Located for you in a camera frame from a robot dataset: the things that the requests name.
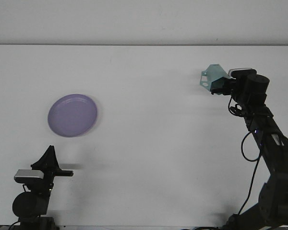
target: plate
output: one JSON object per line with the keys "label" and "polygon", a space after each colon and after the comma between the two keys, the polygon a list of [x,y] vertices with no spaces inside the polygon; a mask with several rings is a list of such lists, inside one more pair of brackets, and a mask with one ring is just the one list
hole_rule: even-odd
{"label": "plate", "polygon": [[88,96],[69,94],[58,99],[50,108],[48,124],[63,137],[76,137],[90,130],[97,119],[97,106]]}

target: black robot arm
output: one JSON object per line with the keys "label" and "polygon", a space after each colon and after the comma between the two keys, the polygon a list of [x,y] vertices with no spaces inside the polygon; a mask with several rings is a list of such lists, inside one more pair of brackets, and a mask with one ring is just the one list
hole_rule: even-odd
{"label": "black robot arm", "polygon": [[[202,75],[213,75],[216,73],[214,69],[218,68],[221,67],[213,65],[210,72],[208,68]],[[231,95],[231,100],[237,104],[228,105],[229,111],[244,118],[260,149],[259,157],[263,157],[270,171],[258,203],[242,214],[231,216],[222,229],[260,230],[288,225],[288,138],[280,131],[273,114],[264,104],[269,79],[258,75],[254,69],[233,69],[227,76],[219,74],[216,78],[203,86],[209,86],[212,94]]]}

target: cable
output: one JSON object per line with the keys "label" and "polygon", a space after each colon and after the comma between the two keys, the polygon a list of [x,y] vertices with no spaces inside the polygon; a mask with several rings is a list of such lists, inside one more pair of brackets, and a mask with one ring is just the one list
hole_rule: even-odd
{"label": "cable", "polygon": [[245,139],[249,136],[249,134],[251,134],[251,133],[253,133],[253,132],[255,132],[255,130],[248,132],[247,135],[245,135],[245,137],[242,139],[242,142],[241,142],[241,153],[242,153],[242,156],[243,156],[247,161],[249,161],[249,162],[255,162],[255,161],[258,160],[258,158],[254,159],[254,160],[248,159],[248,158],[245,156],[244,151],[243,151],[243,144],[244,144]]}
{"label": "cable", "polygon": [[11,225],[9,226],[9,229],[8,229],[8,230],[11,230],[12,227],[13,227],[15,224],[17,224],[17,223],[20,223],[20,221],[16,221],[15,223],[11,224]]}
{"label": "cable", "polygon": [[218,227],[197,227],[192,230],[220,230]]}
{"label": "cable", "polygon": [[228,103],[228,111],[234,116],[244,117],[241,114],[242,111],[237,107],[238,104],[236,104],[235,107],[230,106],[231,100],[232,100],[232,94],[231,94],[231,97],[230,97],[230,100],[229,100],[229,103]]}
{"label": "cable", "polygon": [[258,158],[257,158],[256,165],[255,165],[255,168],[254,168],[254,172],[253,172],[253,175],[252,175],[251,185],[250,185],[250,188],[249,188],[248,196],[247,196],[246,200],[244,201],[242,207],[240,208],[240,210],[239,210],[239,212],[238,212],[238,215],[240,215],[241,211],[243,210],[244,206],[246,205],[246,203],[248,202],[248,200],[249,200],[249,198],[250,198],[250,196],[251,196],[251,191],[252,191],[252,187],[253,187],[253,182],[254,182],[254,178],[255,178],[255,174],[256,174],[256,170],[257,170],[258,164],[259,164],[260,157],[261,157],[261,152],[259,153],[259,156],[258,156]]}

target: table surface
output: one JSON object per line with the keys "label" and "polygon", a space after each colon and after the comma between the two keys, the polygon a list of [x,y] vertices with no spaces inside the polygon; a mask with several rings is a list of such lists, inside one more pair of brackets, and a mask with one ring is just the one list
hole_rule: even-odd
{"label": "table surface", "polygon": [[[13,181],[49,145],[72,178],[55,178],[48,215],[58,225],[220,226],[244,202],[254,164],[240,153],[244,121],[201,71],[251,67],[270,79],[266,104],[288,136],[288,46],[0,46],[0,224],[16,220]],[[52,104],[82,93],[96,125],[64,138]],[[246,154],[258,154],[252,138]],[[268,178],[261,161],[250,201]]]}

